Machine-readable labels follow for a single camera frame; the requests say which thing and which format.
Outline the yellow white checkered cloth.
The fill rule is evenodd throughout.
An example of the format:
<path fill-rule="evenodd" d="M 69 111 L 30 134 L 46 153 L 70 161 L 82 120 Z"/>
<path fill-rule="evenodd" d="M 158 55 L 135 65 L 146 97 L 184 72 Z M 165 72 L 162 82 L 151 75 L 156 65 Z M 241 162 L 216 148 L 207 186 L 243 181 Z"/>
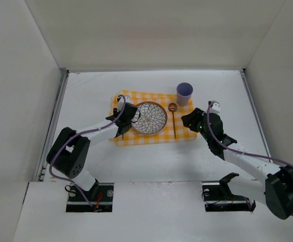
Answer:
<path fill-rule="evenodd" d="M 188 130 L 183 126 L 181 116 L 189 114 L 194 110 L 192 99 L 189 100 L 186 106 L 178 106 L 175 112 L 175 125 L 176 125 L 176 138 L 174 138 L 172 113 L 168 110 L 170 103 L 175 103 L 177 95 L 163 94 L 163 93 L 149 93 L 130 90 L 121 90 L 122 95 L 129 95 L 131 103 L 137 105 L 141 102 L 152 101 L 160 104 L 166 111 L 168 120 L 167 124 L 162 131 L 155 135 L 142 135 L 137 133 L 133 128 L 130 129 L 124 136 L 113 138 L 112 141 L 119 147 L 133 146 L 133 145 L 147 145 L 147 144 L 160 144 L 160 143 L 174 143 L 182 141 L 191 141 L 196 139 L 197 134 Z"/>

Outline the lilac plastic cup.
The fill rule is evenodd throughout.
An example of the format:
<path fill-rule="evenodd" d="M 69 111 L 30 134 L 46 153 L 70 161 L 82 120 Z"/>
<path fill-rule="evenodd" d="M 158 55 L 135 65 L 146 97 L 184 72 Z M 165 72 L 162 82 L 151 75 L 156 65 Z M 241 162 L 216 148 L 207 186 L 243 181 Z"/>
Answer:
<path fill-rule="evenodd" d="M 186 106 L 193 93 L 193 87 L 189 83 L 180 83 L 176 88 L 177 103 L 180 106 Z"/>

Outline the floral patterned ceramic plate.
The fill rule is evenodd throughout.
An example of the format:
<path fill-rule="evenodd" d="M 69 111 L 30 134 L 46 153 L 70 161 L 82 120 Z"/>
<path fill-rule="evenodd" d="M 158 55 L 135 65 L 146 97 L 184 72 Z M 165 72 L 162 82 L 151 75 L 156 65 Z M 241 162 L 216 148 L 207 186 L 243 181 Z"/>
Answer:
<path fill-rule="evenodd" d="M 165 109 L 158 103 L 145 101 L 137 104 L 141 116 L 132 124 L 132 128 L 142 135 L 155 135 L 167 124 L 168 116 Z"/>

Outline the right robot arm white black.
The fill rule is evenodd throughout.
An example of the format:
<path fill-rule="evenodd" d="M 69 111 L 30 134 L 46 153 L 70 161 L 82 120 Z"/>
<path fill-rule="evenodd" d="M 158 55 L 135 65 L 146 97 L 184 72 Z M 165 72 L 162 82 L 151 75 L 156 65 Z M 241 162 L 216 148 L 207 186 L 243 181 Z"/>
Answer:
<path fill-rule="evenodd" d="M 243 179 L 230 173 L 221 178 L 219 188 L 224 199 L 242 196 L 266 205 L 279 219 L 293 216 L 293 165 L 243 149 L 237 140 L 224 133 L 220 109 L 220 104 L 212 101 L 207 110 L 195 108 L 181 120 L 184 127 L 202 135 L 213 155 L 253 177 Z"/>

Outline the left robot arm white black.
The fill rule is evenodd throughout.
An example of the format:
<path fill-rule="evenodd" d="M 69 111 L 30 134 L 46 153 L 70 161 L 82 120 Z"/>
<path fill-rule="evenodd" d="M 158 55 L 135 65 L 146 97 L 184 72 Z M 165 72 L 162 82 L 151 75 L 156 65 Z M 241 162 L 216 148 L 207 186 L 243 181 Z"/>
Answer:
<path fill-rule="evenodd" d="M 87 130 L 63 128 L 50 148 L 46 161 L 53 177 L 73 183 L 87 203 L 97 195 L 99 182 L 84 169 L 89 148 L 123 136 L 134 123 L 137 106 L 120 95 L 118 107 L 105 120 Z"/>

